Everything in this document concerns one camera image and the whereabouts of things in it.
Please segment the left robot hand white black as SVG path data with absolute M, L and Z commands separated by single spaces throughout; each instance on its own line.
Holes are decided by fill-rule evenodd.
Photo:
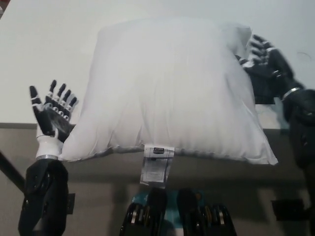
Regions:
M 63 83 L 55 91 L 57 81 L 53 80 L 44 101 L 35 86 L 30 86 L 31 106 L 37 121 L 36 139 L 39 144 L 36 159 L 59 159 L 64 142 L 72 131 L 70 119 L 77 97 Z

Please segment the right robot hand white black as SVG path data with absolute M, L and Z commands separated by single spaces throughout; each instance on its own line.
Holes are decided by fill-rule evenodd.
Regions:
M 284 55 L 270 41 L 254 34 L 250 47 L 250 59 L 235 57 L 251 80 L 257 104 L 272 104 L 275 97 L 283 99 L 305 88 L 295 79 Z

